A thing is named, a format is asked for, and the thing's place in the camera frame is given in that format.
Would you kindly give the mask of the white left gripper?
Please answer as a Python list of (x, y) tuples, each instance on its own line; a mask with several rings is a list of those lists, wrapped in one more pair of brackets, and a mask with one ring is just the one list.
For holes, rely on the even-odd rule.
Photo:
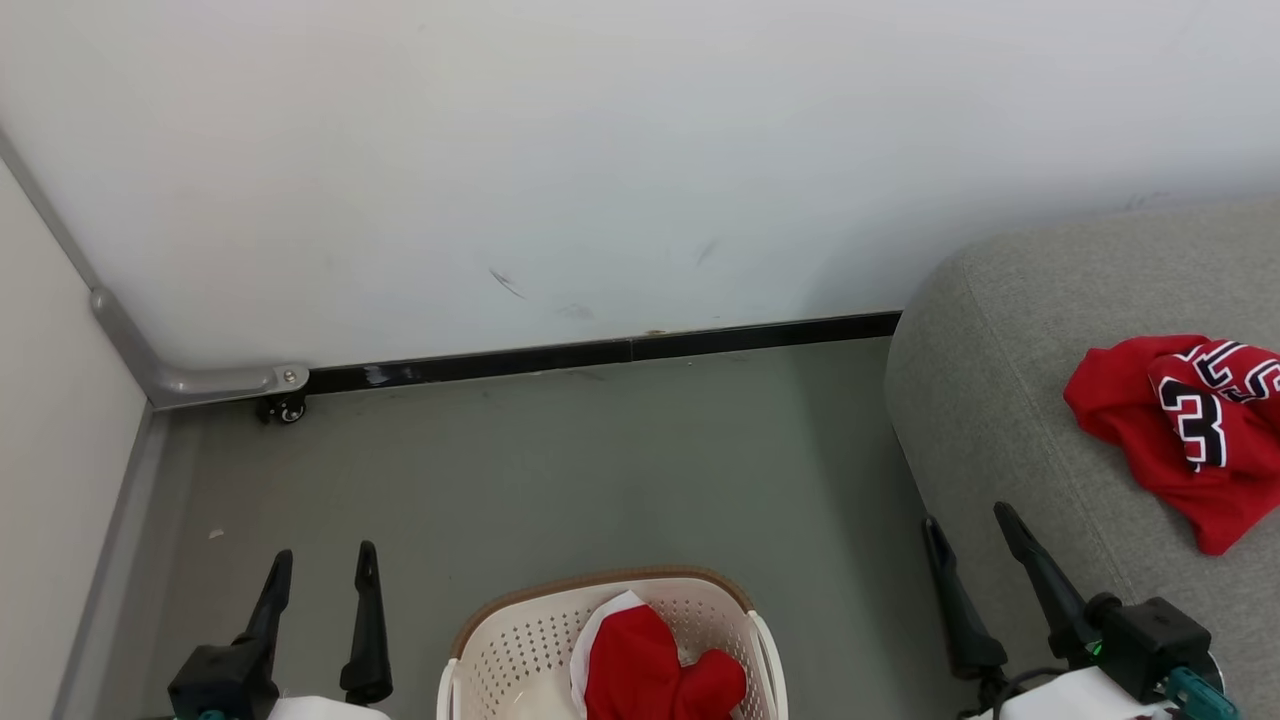
[[(275, 650), (280, 618), (291, 601), (293, 564), (291, 550), (275, 555), (247, 626), (233, 644), (259, 642)], [(355, 630), (339, 680), (346, 702), (320, 696), (280, 698), (269, 720), (390, 720), (379, 708), (369, 707), (394, 692), (378, 550), (371, 541), (362, 541), (358, 547), (355, 588), (358, 596)]]

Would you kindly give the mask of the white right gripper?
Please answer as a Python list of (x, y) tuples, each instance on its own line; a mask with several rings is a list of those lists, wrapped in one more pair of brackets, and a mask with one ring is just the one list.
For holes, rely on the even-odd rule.
[[(1085, 601), (1034, 537), (1011, 503), (993, 514), (1009, 551), (1030, 580), (1048, 625), (1048, 647), (1064, 667), (1038, 667), (1010, 680), (1010, 696), (986, 711), (987, 719), (1175, 719), (1174, 703), (1143, 705), (1093, 664), (1096, 629), (1085, 619)], [(957, 556), (943, 528), (931, 515), (922, 523), (927, 561), (943, 623), (951, 674), (966, 682), (1002, 683), (1009, 661), (1004, 646), (987, 630), (957, 573)]]

